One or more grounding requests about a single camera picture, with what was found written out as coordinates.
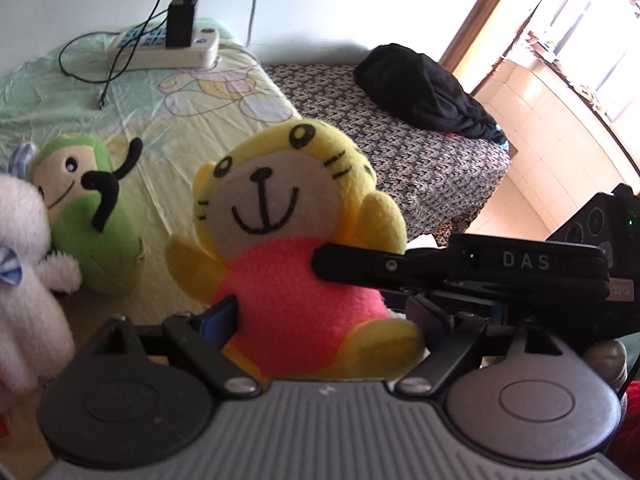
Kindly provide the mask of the black charger adapter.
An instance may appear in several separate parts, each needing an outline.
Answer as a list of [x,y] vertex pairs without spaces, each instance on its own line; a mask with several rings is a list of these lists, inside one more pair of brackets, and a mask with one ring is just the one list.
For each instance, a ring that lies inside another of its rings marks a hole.
[[172,0],[167,9],[165,47],[187,48],[192,44],[198,0]]

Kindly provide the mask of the green cartoon bed sheet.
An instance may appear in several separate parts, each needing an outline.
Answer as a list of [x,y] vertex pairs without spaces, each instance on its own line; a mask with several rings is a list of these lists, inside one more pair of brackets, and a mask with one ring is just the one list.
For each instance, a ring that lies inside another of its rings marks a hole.
[[1,160],[23,142],[43,146],[62,133],[89,133],[124,159],[128,142],[144,143],[120,195],[145,244],[140,283],[127,295],[88,288],[63,298],[77,339],[110,314],[154,324],[199,306],[172,281],[164,255],[168,236],[193,234],[191,183],[204,162],[222,159],[256,132],[298,113],[256,58],[228,32],[210,70],[134,70],[108,88],[99,106],[100,78],[110,38],[93,37],[23,64],[1,78]]

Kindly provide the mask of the pink fluffy bunny plush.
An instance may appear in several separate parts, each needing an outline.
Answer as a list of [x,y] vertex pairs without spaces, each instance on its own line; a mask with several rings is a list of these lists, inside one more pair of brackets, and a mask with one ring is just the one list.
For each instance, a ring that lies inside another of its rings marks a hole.
[[51,252],[46,204],[29,182],[35,145],[21,144],[1,173],[1,396],[24,396],[58,374],[75,345],[57,292],[81,284],[79,264]]

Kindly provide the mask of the patterned knit blanket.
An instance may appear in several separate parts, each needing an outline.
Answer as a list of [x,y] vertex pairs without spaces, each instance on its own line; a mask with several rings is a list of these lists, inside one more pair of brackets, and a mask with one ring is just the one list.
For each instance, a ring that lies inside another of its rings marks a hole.
[[352,137],[378,188],[404,215],[409,240],[431,235],[445,246],[452,233],[469,229],[508,172],[510,158],[495,143],[420,130],[380,110],[350,65],[271,64],[265,71],[301,115]]

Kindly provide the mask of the green plush toy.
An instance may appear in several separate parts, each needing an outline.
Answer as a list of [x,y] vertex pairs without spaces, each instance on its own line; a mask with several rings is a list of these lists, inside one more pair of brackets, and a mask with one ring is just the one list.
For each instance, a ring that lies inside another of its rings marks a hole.
[[30,180],[47,206],[52,247],[73,256],[84,284],[98,294],[125,295],[139,283],[144,244],[120,197],[120,181],[137,165],[143,142],[126,143],[114,166],[107,146],[88,133],[63,134],[37,154]]

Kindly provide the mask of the yellow tiger plush red shirt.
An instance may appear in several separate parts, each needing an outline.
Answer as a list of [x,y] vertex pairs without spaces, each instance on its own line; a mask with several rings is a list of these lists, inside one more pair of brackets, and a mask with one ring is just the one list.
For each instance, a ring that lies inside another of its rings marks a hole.
[[234,297],[224,356],[273,378],[394,379],[424,355],[419,327],[380,292],[318,278],[326,243],[402,254],[404,217],[355,142],[308,118],[258,132],[192,183],[194,238],[173,235],[168,271],[200,304]]

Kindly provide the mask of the white power strip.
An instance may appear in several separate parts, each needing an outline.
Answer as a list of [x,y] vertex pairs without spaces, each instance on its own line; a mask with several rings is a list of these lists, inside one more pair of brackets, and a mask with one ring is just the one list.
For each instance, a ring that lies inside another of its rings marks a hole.
[[108,60],[116,62],[115,70],[121,70],[130,60],[127,70],[160,70],[161,68],[211,68],[216,61],[219,32],[216,28],[194,28],[192,44],[187,48],[165,47],[166,26],[153,25],[145,32],[134,51],[140,36],[139,27],[119,34],[108,47]]

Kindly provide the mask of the wooden door frame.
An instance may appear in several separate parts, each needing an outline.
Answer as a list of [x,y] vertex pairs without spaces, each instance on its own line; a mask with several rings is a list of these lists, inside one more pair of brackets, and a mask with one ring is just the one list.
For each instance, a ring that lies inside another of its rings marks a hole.
[[445,53],[440,58],[440,65],[450,72],[459,67],[499,2],[500,0],[476,0],[454,35],[454,39],[450,41]]

